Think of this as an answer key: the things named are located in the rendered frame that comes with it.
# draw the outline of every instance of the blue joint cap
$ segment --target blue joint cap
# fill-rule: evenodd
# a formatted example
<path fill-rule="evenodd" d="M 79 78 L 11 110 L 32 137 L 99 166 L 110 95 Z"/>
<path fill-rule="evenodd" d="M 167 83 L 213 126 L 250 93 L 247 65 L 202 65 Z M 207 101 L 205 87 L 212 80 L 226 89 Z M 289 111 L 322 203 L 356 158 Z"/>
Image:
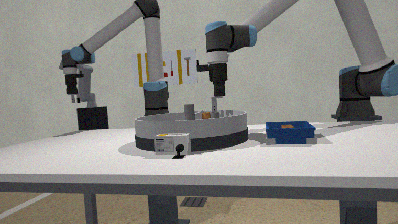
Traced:
<path fill-rule="evenodd" d="M 381 81 L 381 92 L 384 96 L 398 95 L 398 65 L 391 66 Z"/>
<path fill-rule="evenodd" d="M 81 60 L 84 59 L 84 50 L 77 46 L 77 47 L 73 47 L 71 49 L 71 57 L 73 58 L 73 60 L 79 62 Z"/>
<path fill-rule="evenodd" d="M 339 77 L 340 77 L 341 75 L 343 75 L 344 73 L 347 73 L 347 72 L 352 71 L 352 70 L 354 70 L 354 69 L 358 69 L 359 67 L 360 67 L 360 66 L 352 66 L 352 67 L 343 68 L 343 69 L 340 70 Z"/>
<path fill-rule="evenodd" d="M 166 84 L 165 81 L 159 81 L 159 82 L 145 82 L 145 83 L 143 84 L 143 88 L 144 88 L 145 90 L 148 90 L 148 91 L 158 91 L 158 90 L 164 89 L 164 88 L 166 88 L 166 87 L 167 87 L 167 84 Z"/>
<path fill-rule="evenodd" d="M 70 52 L 70 50 L 63 50 L 62 53 L 61 53 L 61 55 L 64 55 L 64 54 L 66 54 L 66 53 L 68 53 L 68 52 Z"/>
<path fill-rule="evenodd" d="M 257 42 L 257 29 L 253 25 L 249 25 L 250 47 L 253 47 Z"/>
<path fill-rule="evenodd" d="M 91 63 L 95 63 L 95 53 L 91 54 Z"/>
<path fill-rule="evenodd" d="M 212 22 L 206 25 L 206 34 L 210 31 L 213 31 L 217 29 L 218 27 L 222 27 L 227 25 L 227 22 L 225 21 L 218 21 L 218 22 Z"/>

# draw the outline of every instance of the blue tray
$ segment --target blue tray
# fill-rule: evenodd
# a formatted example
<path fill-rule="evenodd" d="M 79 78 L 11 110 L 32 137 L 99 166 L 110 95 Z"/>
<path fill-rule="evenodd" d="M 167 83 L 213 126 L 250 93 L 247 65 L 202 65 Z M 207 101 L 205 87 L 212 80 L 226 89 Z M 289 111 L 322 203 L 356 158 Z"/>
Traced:
<path fill-rule="evenodd" d="M 308 121 L 267 122 L 266 127 L 267 138 L 275 139 L 276 144 L 307 144 L 307 138 L 315 137 L 315 127 Z"/>

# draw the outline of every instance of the circular gray bin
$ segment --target circular gray bin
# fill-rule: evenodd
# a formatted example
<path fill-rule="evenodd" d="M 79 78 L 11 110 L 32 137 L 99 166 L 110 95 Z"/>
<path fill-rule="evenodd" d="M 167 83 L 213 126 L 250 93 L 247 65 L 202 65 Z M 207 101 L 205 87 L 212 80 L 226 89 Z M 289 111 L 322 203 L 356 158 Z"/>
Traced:
<path fill-rule="evenodd" d="M 218 118 L 201 119 L 201 111 L 197 111 L 196 120 L 185 120 L 184 112 L 136 118 L 136 147 L 155 151 L 154 136 L 167 133 L 189 133 L 192 152 L 221 149 L 247 141 L 249 134 L 246 112 L 220 112 Z"/>

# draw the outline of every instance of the brown floor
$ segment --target brown floor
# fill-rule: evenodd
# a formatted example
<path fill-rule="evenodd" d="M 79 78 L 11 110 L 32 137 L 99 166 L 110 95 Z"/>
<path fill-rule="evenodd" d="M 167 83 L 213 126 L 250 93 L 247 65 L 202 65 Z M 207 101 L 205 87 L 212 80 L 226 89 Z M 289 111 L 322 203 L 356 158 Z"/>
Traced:
<path fill-rule="evenodd" d="M 40 193 L 0 192 L 0 214 Z M 184 196 L 177 197 L 178 205 Z M 148 224 L 146 195 L 97 195 L 98 223 Z M 378 224 L 398 224 L 398 203 L 377 203 Z M 178 207 L 190 224 L 339 223 L 339 202 L 262 198 L 208 197 L 204 207 Z M 83 194 L 52 194 L 0 224 L 85 224 Z"/>

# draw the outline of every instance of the table leg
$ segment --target table leg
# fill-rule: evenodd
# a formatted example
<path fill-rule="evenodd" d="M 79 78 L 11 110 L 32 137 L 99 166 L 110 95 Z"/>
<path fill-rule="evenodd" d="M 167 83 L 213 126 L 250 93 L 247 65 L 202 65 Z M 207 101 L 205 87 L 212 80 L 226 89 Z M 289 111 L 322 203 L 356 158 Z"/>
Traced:
<path fill-rule="evenodd" d="M 84 209 L 86 211 L 86 224 L 98 224 L 95 194 L 84 193 Z"/>
<path fill-rule="evenodd" d="M 189 224 L 178 219 L 177 196 L 148 195 L 149 224 Z"/>
<path fill-rule="evenodd" d="M 377 224 L 375 201 L 340 201 L 341 224 Z"/>

